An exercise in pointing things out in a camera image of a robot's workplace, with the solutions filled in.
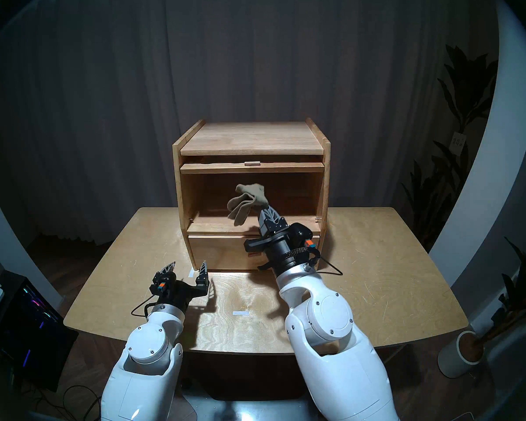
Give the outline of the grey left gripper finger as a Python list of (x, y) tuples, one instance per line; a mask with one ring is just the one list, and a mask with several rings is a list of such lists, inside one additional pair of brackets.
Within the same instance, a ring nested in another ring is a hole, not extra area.
[(155, 273), (154, 284), (155, 285), (159, 285), (159, 284), (163, 283), (164, 281), (167, 282), (167, 280), (169, 280), (171, 274), (174, 273), (173, 270), (175, 268), (175, 264), (176, 264), (176, 262), (172, 262), (171, 264), (166, 265), (160, 271)]
[(196, 277), (196, 296), (206, 296), (209, 293), (210, 280), (206, 261), (203, 261)]

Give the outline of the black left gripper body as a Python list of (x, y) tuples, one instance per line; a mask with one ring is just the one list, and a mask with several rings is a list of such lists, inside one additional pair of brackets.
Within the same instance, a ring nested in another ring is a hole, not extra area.
[(190, 301), (196, 296), (196, 286), (191, 286), (183, 281), (167, 280), (159, 285), (151, 284), (151, 294), (158, 296), (156, 305), (171, 305), (186, 313)]

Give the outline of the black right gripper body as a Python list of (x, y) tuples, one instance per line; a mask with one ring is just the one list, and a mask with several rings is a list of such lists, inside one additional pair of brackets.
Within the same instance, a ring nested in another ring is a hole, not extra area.
[(306, 245), (311, 238), (311, 231), (280, 231), (266, 238), (246, 240), (244, 248), (248, 253), (266, 255), (268, 261), (257, 267), (259, 271), (272, 269), (275, 274), (282, 274), (300, 264), (309, 264), (310, 268), (317, 264), (319, 250)]

